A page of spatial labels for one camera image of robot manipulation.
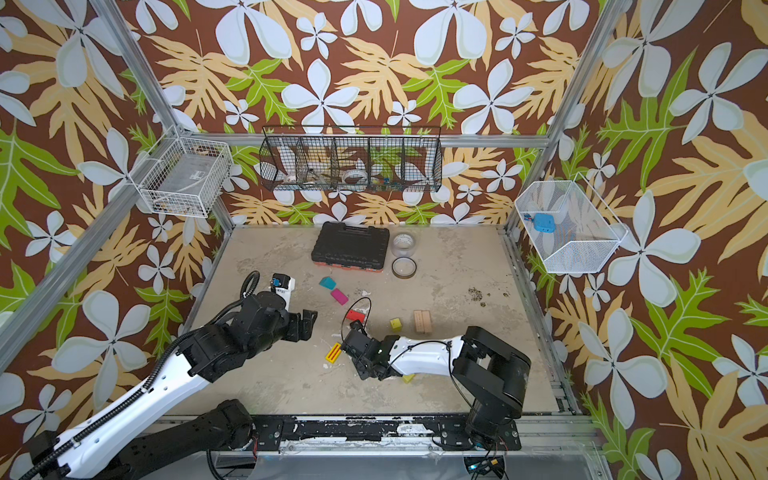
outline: white flower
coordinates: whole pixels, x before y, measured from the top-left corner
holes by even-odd
[[[258,165],[254,166],[253,169],[264,180],[268,180],[270,182],[280,182],[285,180],[286,183],[295,183],[296,155],[288,147],[278,147],[277,150],[280,152],[280,163],[283,164],[283,168],[285,168],[286,171],[282,172],[277,170],[274,165],[267,162],[260,162]],[[316,170],[320,173],[324,172],[325,166],[323,164],[309,162],[308,166],[309,168],[312,168],[313,170]],[[317,203],[323,201],[323,194],[319,190],[299,190],[299,193],[308,202]],[[273,195],[275,196],[275,200],[279,201],[283,205],[293,205],[295,200],[293,190],[275,190]]]
[[[179,26],[179,21],[176,19],[174,11],[170,9],[168,5],[165,5],[160,0],[139,0],[136,4],[136,22],[144,33],[155,33],[157,28],[154,26],[154,20],[149,13],[149,8],[152,9],[155,15],[163,22],[169,30],[175,30]]]
[[[259,12],[254,6],[266,0],[197,0],[208,8],[229,8],[216,25],[216,39],[221,51],[238,65],[248,65],[250,43],[246,33],[245,18],[248,17],[261,46],[272,58],[290,58],[292,48],[288,34],[279,23]]]
[[[461,191],[460,194],[456,195],[457,200],[461,200],[462,198],[467,199],[467,201],[471,204],[472,199],[474,197],[477,197],[479,194],[482,193],[482,189],[480,188],[480,184],[477,182],[474,182],[472,185],[467,187],[466,185],[459,185],[458,190]]]
[[[587,361],[584,369],[584,382],[587,385],[597,385],[603,382],[612,373],[611,380],[611,408],[619,419],[619,423],[625,429],[629,429],[634,423],[634,404],[624,380],[632,385],[642,396],[653,399],[661,395],[667,389],[667,369],[661,365],[661,361],[649,355],[636,356],[629,360],[620,361],[619,355],[629,345],[634,328],[624,312],[617,309],[608,318],[608,349],[598,338],[591,326],[579,322],[579,333],[584,345],[594,355],[604,359]]]
[[[168,241],[168,232],[174,227],[174,223],[170,220],[165,220],[165,214],[157,215],[157,220],[154,217],[149,217],[149,224],[154,227],[152,230],[152,240],[158,242]]]
[[[243,128],[245,128],[245,130],[248,131],[248,126],[250,125],[250,122],[256,121],[259,118],[254,114],[245,113],[245,110],[248,110],[248,102],[245,101],[244,99],[241,98],[240,100],[238,100],[237,104],[238,106],[235,106],[229,100],[224,101],[224,107],[227,109],[228,112],[233,114],[233,115],[227,115],[227,123],[230,125],[235,125],[239,120],[240,123],[243,124]]]
[[[748,51],[719,85],[717,81],[725,70],[730,57],[730,42],[726,41],[713,48],[699,67],[699,81],[704,91],[686,90],[670,104],[670,113],[675,117],[685,115],[701,103],[691,117],[683,133],[683,145],[693,140],[707,126],[712,111],[712,121],[721,130],[738,130],[744,126],[741,107],[717,95],[738,88],[754,79],[768,62],[768,49]]]
[[[5,0],[0,0],[0,9],[5,8]],[[13,40],[8,35],[10,31],[15,37],[26,37],[27,27],[24,22],[16,17],[0,17],[0,48],[5,51],[11,51]]]
[[[419,63],[431,66],[440,59],[451,18],[456,18],[458,56],[480,58],[485,52],[485,40],[488,37],[485,26],[463,8],[478,3],[477,0],[410,0],[410,2],[411,5],[422,10],[442,9],[424,22],[413,38],[413,49]]]
[[[48,257],[51,259],[51,262],[57,263],[64,256],[62,252],[58,251],[58,248],[62,245],[72,245],[77,238],[70,233],[69,229],[58,233],[58,229],[64,225],[64,218],[58,210],[53,210],[49,213],[45,222],[48,226],[47,232],[41,229],[36,223],[27,220],[27,228],[35,239],[27,245],[25,255],[27,257],[37,255],[50,245],[51,248],[48,249]]]
[[[154,266],[139,265],[139,278],[145,282],[154,279],[152,288],[157,295],[160,295],[163,291],[163,277],[169,279],[176,278],[174,271],[169,267],[170,263],[174,261],[174,252],[168,250],[161,261],[157,247],[150,245],[147,247],[147,258]]]
[[[51,430],[53,432],[58,429],[61,419],[56,415],[56,411],[67,406],[72,398],[72,392],[65,390],[51,403],[55,393],[56,388],[50,383],[47,384],[40,390],[40,395],[38,395],[42,410],[26,409],[13,415],[14,422],[29,424],[24,430],[23,442],[27,442],[27,440],[35,436],[35,433],[40,429],[40,425],[43,425],[44,430]]]
[[[349,0],[332,0],[332,2],[347,2]],[[360,7],[362,19],[370,31],[376,31],[382,26],[382,9],[371,0],[352,0],[341,14],[341,31],[344,35],[357,32],[357,8]]]
[[[242,173],[243,167],[239,164],[234,164],[230,167],[230,176],[225,178],[224,182],[221,184],[221,187],[225,192],[234,192],[235,185],[243,190],[248,190],[248,180],[240,178]]]
[[[524,31],[531,24],[531,21],[533,21],[533,14],[530,12],[520,17],[520,25],[517,25],[515,23],[515,19],[512,17],[502,20],[502,24],[499,26],[499,29],[511,34],[511,37],[503,37],[498,39],[496,41],[496,50],[504,50],[511,43],[512,58],[517,58],[518,55],[520,55],[520,42],[528,43],[536,38],[536,35],[533,35],[531,32]]]
[[[141,154],[136,157],[134,166],[128,170],[128,141],[125,140],[122,133],[114,128],[110,128],[107,132],[107,149],[120,171],[108,167],[98,161],[81,162],[78,164],[78,170],[82,172],[87,179],[102,187],[117,182],[114,187],[109,190],[109,194],[107,195],[107,200],[112,201],[114,196],[117,195],[123,187],[133,183],[131,177],[134,171],[147,159],[147,155],[145,152],[141,152]],[[151,211],[144,200],[136,202],[136,206],[145,214]]]
[[[658,257],[672,263],[688,263],[699,250],[701,238],[689,230],[674,228],[647,243],[655,217],[654,193],[646,190],[637,201],[632,215],[632,224],[640,243],[632,232],[627,234],[621,246],[634,252],[634,255],[613,260],[608,266],[608,281],[618,286],[626,285],[632,280],[635,270],[639,270],[640,293],[643,297],[654,305],[667,306],[677,298],[677,291],[671,280],[650,262],[650,257]]]
[[[544,327],[547,329],[549,336],[552,336],[552,314],[547,312],[544,315]],[[568,348],[565,346],[562,340],[552,340],[552,347],[554,348],[554,354],[558,360],[564,362],[568,359]]]
[[[584,116],[584,108],[586,107],[586,104],[576,104],[575,107],[573,107],[573,110],[568,113],[568,117],[565,119],[565,123],[563,125],[563,133],[560,134],[560,137],[558,138],[558,157],[561,161],[566,161],[568,158],[571,158],[571,155],[574,153],[574,139],[569,137],[565,131],[569,130],[571,128],[576,128],[581,123],[581,117]],[[547,120],[547,125],[552,125],[552,122],[554,121],[554,115]]]
[[[360,225],[362,222],[366,221],[365,215],[353,215],[349,218],[344,218],[346,216],[346,205],[342,202],[336,202],[333,204],[333,207],[331,207],[331,213],[333,214],[333,217],[331,217],[329,214],[317,214],[312,218],[312,222],[315,223],[315,225],[322,225],[325,222],[331,222],[331,223],[346,223],[347,225]]]
[[[97,290],[89,294],[85,297],[82,308],[88,321],[107,339],[96,340],[86,336],[71,336],[58,349],[51,366],[62,373],[76,373],[105,353],[94,384],[94,407],[99,410],[112,395],[118,382],[118,364],[114,359],[115,355],[118,356],[126,372],[147,365],[147,357],[139,347],[119,340],[139,333],[147,326],[150,308],[146,305],[132,306],[125,314],[120,329],[118,329],[120,304],[111,293]]]
[[[171,85],[170,87],[163,88],[163,96],[165,96],[165,99],[168,100],[168,104],[171,107],[178,107],[179,105],[183,104],[185,100],[187,100],[187,90],[185,90],[181,85]],[[185,114],[178,108],[172,108],[171,110],[174,113],[176,121],[179,122],[182,127],[189,131],[199,131],[197,125],[194,124],[194,121],[192,121],[189,115]],[[160,122],[160,116],[157,114],[153,115],[152,121],[154,123]]]
[[[768,356],[758,356],[758,361],[755,363],[755,350],[749,343],[735,335],[731,335],[730,341],[743,366],[725,357],[715,359],[712,365],[722,376],[738,372],[740,379],[746,377],[737,390],[739,399],[745,407],[765,405],[766,400],[758,382],[768,388],[768,376],[764,375],[768,372]]]
[[[560,2],[561,0],[545,0],[546,2]],[[571,31],[578,30],[587,21],[589,16],[589,4],[584,0],[565,0],[552,13],[549,14],[544,22],[544,35],[552,35],[559,28],[565,17],[565,9],[571,7],[571,14],[568,16],[568,26]]]
[[[301,49],[304,51],[312,50],[312,47],[315,46],[315,42],[317,42],[317,49],[320,50],[320,54],[323,58],[327,60],[328,45],[326,45],[326,43],[333,43],[338,37],[329,31],[323,31],[326,27],[326,23],[326,14],[322,12],[315,15],[314,25],[310,23],[310,20],[306,17],[296,19],[296,28],[304,33],[312,35],[311,37],[301,39]]]
[[[402,104],[395,100],[392,102],[392,113],[395,115],[390,115],[386,119],[386,123],[397,125],[402,122],[403,127],[408,127],[410,124],[420,121],[422,119],[420,116],[410,113],[414,108],[416,108],[416,100],[408,100],[408,108],[406,109],[403,109]]]
[[[0,17],[2,22],[7,17]],[[29,89],[29,75],[20,71],[4,71],[0,74],[0,91],[7,91],[9,94],[23,94]],[[32,117],[29,109],[23,103],[15,98],[0,93],[0,107],[3,107],[9,114],[23,121],[32,127],[36,126],[35,119]]]
[[[453,209],[453,218],[446,214],[439,214],[430,219],[432,225],[477,225],[485,220],[482,215],[473,215],[464,218],[469,213],[469,204],[460,204]]]
[[[605,273],[598,275],[598,278],[595,278],[594,275],[589,273],[587,275],[587,281],[589,282],[589,286],[584,288],[584,298],[592,298],[592,308],[594,308],[595,312],[599,312],[601,308],[600,301],[602,300],[607,303],[611,300],[611,296],[608,295],[608,292],[600,290],[600,287],[605,281]]]
[[[674,453],[667,449],[659,450],[656,454],[656,461],[659,464],[659,469],[656,470],[654,463],[642,453],[634,454],[634,459],[637,461],[637,465],[640,470],[650,480],[675,480],[680,476],[683,469],[680,467],[680,460],[674,456]]]
[[[210,258],[204,257],[203,262],[200,264],[200,268],[203,271],[203,281],[199,283],[195,283],[192,286],[192,290],[190,290],[190,295],[195,298],[200,298],[200,295],[203,294],[203,286],[205,285],[205,279],[208,278],[210,275],[211,270],[214,268],[213,262],[210,261]]]
[[[565,295],[565,292],[571,294],[571,297],[573,297],[574,300],[578,298],[578,290],[576,290],[576,282],[574,281],[574,278],[581,278],[581,276],[584,275],[583,273],[566,273],[563,276],[563,279],[560,280],[560,289],[559,292],[561,295]]]
[[[24,381],[15,373],[0,373],[0,415],[24,403]]]
[[[463,134],[476,134],[488,120],[488,113],[493,113],[496,128],[506,134],[515,129],[515,116],[502,107],[516,107],[533,93],[533,87],[516,88],[499,95],[512,79],[512,63],[502,60],[488,74],[488,94],[475,84],[465,85],[453,95],[453,104],[457,108],[467,109],[482,107],[480,111],[469,115],[462,122]]]
[[[640,30],[643,36],[617,38],[603,51],[603,63],[607,68],[618,67],[625,60],[627,61],[611,80],[611,86],[608,87],[605,97],[605,110],[609,110],[616,104],[616,100],[632,78],[637,64],[640,63],[641,57],[643,57],[643,65],[640,67],[637,90],[643,98],[659,95],[661,88],[667,83],[671,59],[666,48],[653,45],[651,42],[666,38],[688,25],[703,3],[704,0],[672,0],[659,22],[656,22],[656,16],[663,2],[645,0],[640,3]]]
[[[501,184],[504,187],[504,190],[510,191],[511,189],[515,188],[515,179],[512,178],[515,175],[519,174],[523,171],[522,165],[512,165],[509,170],[507,170],[507,161],[503,158],[498,161],[498,164],[496,164],[496,170],[483,170],[482,171],[482,177],[483,178],[493,178],[494,180],[488,184],[488,186],[485,188],[485,191],[487,192],[495,192],[498,189],[499,184]]]
[[[608,163],[608,157],[610,156],[610,150],[602,155],[600,155],[598,152],[594,152],[592,154],[594,166],[597,168],[589,169],[587,172],[587,180],[592,180],[594,178],[595,188],[600,188],[600,186],[603,184],[603,175],[605,175],[606,178],[611,178],[616,173],[616,167]]]
[[[312,62],[306,71],[307,80],[314,94],[299,84],[290,84],[281,94],[283,103],[288,108],[305,108],[314,106],[315,109],[301,120],[304,131],[308,134],[320,134],[327,112],[335,125],[339,125],[348,134],[355,133],[355,122],[344,110],[333,107],[349,107],[357,98],[360,89],[357,87],[345,87],[334,91],[326,97],[328,87],[331,85],[331,71],[319,58]]]
[[[352,195],[351,190],[341,190],[340,188],[336,188],[333,192],[330,192],[328,194],[328,198],[336,198],[338,197],[342,202],[346,202],[346,198]]]
[[[96,17],[88,25],[85,24],[88,10],[86,0],[65,1],[71,17],[64,13],[55,0],[21,0],[21,3],[39,18],[71,30],[67,41],[56,52],[56,75],[62,87],[79,87],[85,83],[88,77],[85,58],[88,56],[91,70],[98,82],[114,96],[123,98],[123,87],[118,77],[93,40],[113,55],[122,56],[120,47],[101,18]]]

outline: yellow leaf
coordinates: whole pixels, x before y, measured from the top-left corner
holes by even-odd
[[[730,133],[749,152],[749,157],[744,158],[731,147],[707,137],[696,137],[691,143],[705,160],[674,158],[672,161],[688,170],[688,173],[670,175],[648,186],[657,197],[685,191],[683,197],[661,220],[661,225],[680,219],[699,205],[684,228],[695,232],[702,240],[744,218],[750,218],[741,231],[730,239],[718,262],[768,235],[766,202],[749,187],[743,174],[747,165],[768,158],[768,130],[754,114],[744,111],[743,115],[743,128]]]
[[[384,100],[384,109],[387,112],[392,111],[393,94],[403,107],[408,105],[406,92],[402,89],[395,73],[405,75],[406,78],[428,77],[420,70],[425,66],[411,54],[400,53],[390,58],[383,48],[374,43],[368,43],[359,38],[344,38],[344,40],[349,43],[347,49],[361,58],[361,60],[342,63],[342,65],[362,72],[349,75],[336,83],[339,89],[346,87],[360,89],[356,99],[357,104],[349,112],[352,118],[357,118],[361,112],[365,118],[371,112],[375,118],[378,118],[382,100]]]
[[[144,240],[133,241],[138,225],[125,234],[131,215],[127,215],[117,229],[109,237],[109,240],[94,255],[92,262],[103,262],[95,270],[88,273],[85,278],[74,288],[72,295],[83,293],[86,296],[93,290],[105,290],[114,279],[115,272],[121,266],[131,265],[149,246]]]
[[[388,200],[380,195],[371,195],[363,192],[360,192],[359,196],[365,201],[356,205],[365,208],[355,210],[350,216],[365,215],[366,225],[398,224],[400,219],[394,210],[398,212],[411,210],[411,207],[402,200]]]
[[[768,45],[768,5],[762,0],[741,0],[741,18]]]
[[[216,74],[222,74],[232,78],[247,78],[247,75],[238,70],[238,65],[221,53],[209,52],[204,56],[198,54],[192,48],[178,41],[167,38],[151,36],[155,48],[162,51],[170,58],[160,60],[157,63],[175,70],[174,73],[165,75],[160,83],[163,85],[180,85],[187,90],[187,99],[190,103],[184,109],[184,113],[194,118],[197,111],[205,118],[206,112],[216,117],[213,110],[215,105],[221,111],[225,99],[237,104],[237,97],[224,85],[224,82]]]
[[[282,224],[283,219],[278,217],[275,212],[287,212],[290,210],[288,207],[274,199],[259,200],[256,197],[245,194],[229,195],[234,200],[238,200],[233,206],[240,207],[232,212],[232,216],[245,215],[245,224],[247,225]]]
[[[688,428],[688,456],[696,476],[712,480],[765,478],[768,439],[764,436],[754,438],[754,434],[768,425],[768,405],[746,407],[726,422],[738,383],[738,372],[733,372],[717,382],[700,416],[683,369],[674,357],[670,366],[672,376],[667,398],[675,414],[685,423],[684,427]]]
[[[552,113],[555,113],[560,107],[563,99],[563,93],[578,63],[578,53],[573,45],[566,41],[558,40],[554,37],[541,37],[546,47],[541,46],[541,51],[550,59],[533,61],[528,65],[539,70],[541,73],[529,75],[522,80],[516,81],[515,85],[519,87],[532,87],[534,93],[528,97],[528,101],[522,107],[515,110],[515,118],[521,118],[526,112],[530,118],[536,113],[536,118],[541,118],[550,107]]]

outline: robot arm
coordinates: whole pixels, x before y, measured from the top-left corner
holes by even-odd
[[[110,470],[113,471],[112,476],[124,477],[127,472],[120,473],[119,469],[127,466],[130,471],[130,464],[122,462],[115,465],[114,460],[119,461],[120,456],[129,461],[130,455],[122,455],[124,447],[165,412],[215,382],[224,373],[239,368],[246,359],[269,349],[276,341],[308,340],[312,336],[317,312],[304,310],[303,314],[298,314],[289,313],[286,309],[296,281],[276,273],[269,291],[254,294],[258,276],[258,272],[251,273],[243,283],[240,298],[209,323],[173,341],[157,360],[152,373],[131,391],[57,438],[53,435],[35,437],[28,444],[35,467],[22,480],[29,480],[38,473],[46,479],[93,478],[108,465],[112,468],[101,474],[101,478],[109,478]],[[239,312],[231,311],[238,306]],[[250,416],[244,410],[238,412],[237,407],[224,409],[220,406],[211,414],[215,412],[223,415],[224,425],[227,425],[223,428],[230,429],[225,438],[228,442],[231,441],[232,431],[250,431]],[[236,446],[243,446],[245,441]],[[153,469],[175,459],[155,458]]]

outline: concrete floor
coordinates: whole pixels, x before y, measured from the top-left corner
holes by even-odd
[[[246,361],[202,392],[182,402],[171,414],[199,415],[225,399],[239,399],[252,413],[336,414],[465,412],[468,406],[448,376],[417,375],[406,384],[398,377],[362,381],[349,357],[325,360],[340,342],[339,323],[351,302],[370,292],[373,302],[368,331],[381,339],[391,333],[389,320],[403,321],[400,335],[442,339],[461,335],[470,325],[482,326],[531,358],[525,396],[526,412],[557,412],[550,377],[525,316],[501,237],[492,227],[390,227],[416,237],[413,278],[317,266],[310,259],[319,228],[239,228],[230,238],[204,297],[193,328],[207,322],[237,298],[243,278],[259,270],[259,290],[275,272],[296,278],[290,311],[317,310],[308,342],[277,343]],[[318,282],[331,276],[349,297],[339,305]],[[434,332],[418,334],[413,310],[430,310]]]

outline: cable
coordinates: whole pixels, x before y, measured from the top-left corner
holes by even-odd
[[[369,304],[368,313],[366,314],[366,318],[362,322],[363,329],[365,329],[366,325],[368,325],[368,317],[371,316],[371,310],[373,310],[373,301],[370,299],[370,297],[361,296],[360,298],[357,299],[355,303],[353,303],[348,309],[346,309],[346,313],[344,313],[344,317],[342,317],[341,319],[341,325],[339,325],[339,334],[341,335],[342,342],[344,341],[344,320],[346,320],[346,316],[349,315],[349,312],[351,312],[352,309],[355,308],[355,305],[357,305],[357,303],[360,300],[368,300],[368,304]]]

